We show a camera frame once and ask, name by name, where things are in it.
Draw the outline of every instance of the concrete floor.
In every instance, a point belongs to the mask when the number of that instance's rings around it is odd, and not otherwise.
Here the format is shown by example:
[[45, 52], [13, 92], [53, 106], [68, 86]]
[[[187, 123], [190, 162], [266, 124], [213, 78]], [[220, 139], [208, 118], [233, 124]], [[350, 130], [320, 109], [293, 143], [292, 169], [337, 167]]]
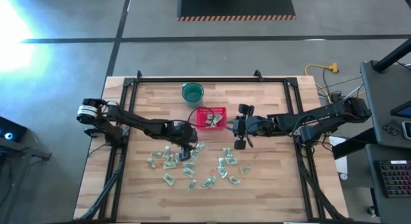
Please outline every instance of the concrete floor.
[[[83, 98], [99, 98], [113, 43], [12, 44], [20, 39], [114, 38], [125, 0], [0, 0], [0, 116], [27, 126], [50, 162], [27, 175], [12, 223], [72, 218], [90, 139], [75, 119]], [[411, 33], [404, 0], [293, 0], [296, 21], [177, 22], [177, 0], [132, 0], [124, 37], [232, 35], [395, 35]], [[308, 64], [338, 62], [329, 84], [360, 76], [362, 61], [378, 60], [404, 40], [161, 42], [120, 45], [114, 76], [304, 74]], [[411, 62], [406, 56], [403, 62]], [[312, 69], [323, 84], [322, 70]], [[332, 87], [343, 94], [361, 79]], [[344, 125], [353, 136], [371, 126]], [[367, 190], [344, 185], [350, 217], [366, 214]]]

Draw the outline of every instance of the yellow and black stripe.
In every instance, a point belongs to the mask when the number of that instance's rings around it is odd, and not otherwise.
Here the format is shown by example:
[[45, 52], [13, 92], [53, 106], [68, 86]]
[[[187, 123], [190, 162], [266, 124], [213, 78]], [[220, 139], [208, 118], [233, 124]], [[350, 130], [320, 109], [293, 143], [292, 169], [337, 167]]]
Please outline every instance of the yellow and black stripe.
[[179, 0], [177, 13], [181, 22], [295, 19], [291, 0]]

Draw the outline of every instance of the teal cup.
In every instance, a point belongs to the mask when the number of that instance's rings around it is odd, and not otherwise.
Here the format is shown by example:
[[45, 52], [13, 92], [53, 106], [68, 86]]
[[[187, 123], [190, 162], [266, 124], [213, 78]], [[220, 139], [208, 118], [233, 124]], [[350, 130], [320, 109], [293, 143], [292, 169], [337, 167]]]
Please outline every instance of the teal cup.
[[182, 85], [182, 97], [191, 108], [197, 108], [202, 105], [203, 95], [204, 89], [197, 83], [185, 83]]

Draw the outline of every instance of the red basket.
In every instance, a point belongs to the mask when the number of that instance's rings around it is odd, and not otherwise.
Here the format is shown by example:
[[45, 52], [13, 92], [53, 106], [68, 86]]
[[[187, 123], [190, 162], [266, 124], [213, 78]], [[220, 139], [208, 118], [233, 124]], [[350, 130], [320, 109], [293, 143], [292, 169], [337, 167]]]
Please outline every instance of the red basket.
[[[198, 126], [201, 130], [221, 130], [227, 126], [227, 113], [224, 107], [221, 108], [209, 108], [214, 114], [221, 114], [223, 119], [217, 123], [216, 127]], [[197, 125], [206, 125], [207, 115], [211, 114], [208, 108], [198, 108], [197, 109]]]

